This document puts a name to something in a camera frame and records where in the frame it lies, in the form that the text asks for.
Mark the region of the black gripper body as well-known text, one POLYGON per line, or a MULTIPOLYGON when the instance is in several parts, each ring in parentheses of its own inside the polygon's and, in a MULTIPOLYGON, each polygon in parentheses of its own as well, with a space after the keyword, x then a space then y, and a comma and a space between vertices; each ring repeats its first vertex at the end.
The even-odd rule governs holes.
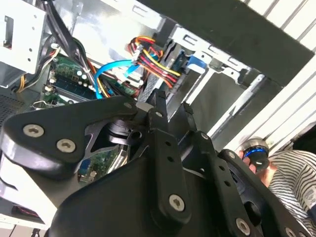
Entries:
POLYGON ((179 143, 152 129, 139 157, 67 198, 50 237, 194 237, 179 143))

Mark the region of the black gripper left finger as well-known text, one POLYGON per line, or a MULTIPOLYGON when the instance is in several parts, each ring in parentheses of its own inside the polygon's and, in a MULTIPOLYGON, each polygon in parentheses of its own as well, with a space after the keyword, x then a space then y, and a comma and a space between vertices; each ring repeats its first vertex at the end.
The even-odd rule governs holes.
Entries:
POLYGON ((123 144, 132 161, 155 128, 171 134, 162 91, 145 104, 115 96, 14 115, 0 135, 0 195, 51 225, 61 204, 90 185, 72 183, 84 160, 123 144))

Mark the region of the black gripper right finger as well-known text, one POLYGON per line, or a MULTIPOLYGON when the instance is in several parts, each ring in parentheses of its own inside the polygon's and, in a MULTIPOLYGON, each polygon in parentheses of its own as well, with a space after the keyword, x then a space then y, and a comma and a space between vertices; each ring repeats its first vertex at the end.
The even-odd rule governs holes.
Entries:
POLYGON ((190 200, 193 236, 313 237, 316 234, 316 157, 283 150, 267 188, 233 151, 215 151, 197 130, 188 104, 179 107, 179 149, 190 200))

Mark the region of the person's hand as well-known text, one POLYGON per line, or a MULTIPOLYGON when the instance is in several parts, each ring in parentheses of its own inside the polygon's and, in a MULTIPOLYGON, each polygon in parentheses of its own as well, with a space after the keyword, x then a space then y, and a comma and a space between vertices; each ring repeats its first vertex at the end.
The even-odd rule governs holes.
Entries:
POLYGON ((266 169, 257 171, 257 167, 252 163, 249 157, 244 155, 243 150, 237 151, 237 155, 249 167, 249 169, 260 178, 261 182, 268 188, 275 172, 277 171, 277 167, 273 165, 272 162, 268 159, 268 166, 266 167, 266 169))

